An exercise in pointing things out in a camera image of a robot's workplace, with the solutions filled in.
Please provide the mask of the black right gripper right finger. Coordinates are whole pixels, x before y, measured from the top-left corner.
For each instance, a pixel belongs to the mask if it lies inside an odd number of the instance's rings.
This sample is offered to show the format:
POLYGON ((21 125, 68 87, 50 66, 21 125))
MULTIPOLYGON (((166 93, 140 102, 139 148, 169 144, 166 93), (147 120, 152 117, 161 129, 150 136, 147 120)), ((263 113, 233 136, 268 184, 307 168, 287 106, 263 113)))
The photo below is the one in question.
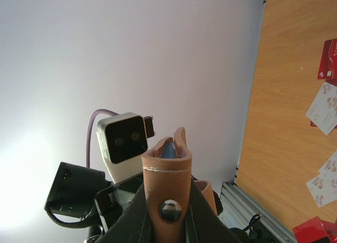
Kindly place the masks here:
POLYGON ((223 211, 219 195, 208 181, 192 180, 185 215, 185 242, 240 242, 218 215, 223 211))

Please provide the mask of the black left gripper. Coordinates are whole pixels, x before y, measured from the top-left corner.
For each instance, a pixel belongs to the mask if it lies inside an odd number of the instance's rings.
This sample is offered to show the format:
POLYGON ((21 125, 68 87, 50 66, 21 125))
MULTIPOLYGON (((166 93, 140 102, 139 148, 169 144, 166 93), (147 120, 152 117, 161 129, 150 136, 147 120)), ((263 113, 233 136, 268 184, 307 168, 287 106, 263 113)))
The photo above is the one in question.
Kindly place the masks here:
POLYGON ((88 229, 85 242, 98 242, 117 222, 143 183, 140 173, 122 183, 105 172, 61 162, 44 209, 57 225, 88 229))

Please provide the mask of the pink leather card holder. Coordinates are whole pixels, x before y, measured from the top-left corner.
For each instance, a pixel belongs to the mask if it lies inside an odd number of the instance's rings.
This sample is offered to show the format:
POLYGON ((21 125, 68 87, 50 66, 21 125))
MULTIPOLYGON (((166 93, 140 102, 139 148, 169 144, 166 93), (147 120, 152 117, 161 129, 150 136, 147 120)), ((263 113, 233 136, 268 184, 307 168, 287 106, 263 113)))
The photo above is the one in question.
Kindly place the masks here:
POLYGON ((145 199, 155 242, 185 242, 185 215, 194 180, 192 158, 184 127, 142 155, 145 199))

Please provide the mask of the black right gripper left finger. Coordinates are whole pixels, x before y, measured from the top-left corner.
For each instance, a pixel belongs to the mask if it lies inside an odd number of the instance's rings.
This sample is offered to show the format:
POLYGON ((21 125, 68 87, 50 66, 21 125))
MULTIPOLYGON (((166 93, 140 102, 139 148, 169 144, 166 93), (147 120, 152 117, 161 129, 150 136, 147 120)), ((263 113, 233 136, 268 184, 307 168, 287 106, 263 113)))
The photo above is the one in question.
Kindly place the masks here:
POLYGON ((98 242, 155 242, 144 185, 139 182, 133 190, 112 186, 97 194, 97 211, 104 231, 98 242))

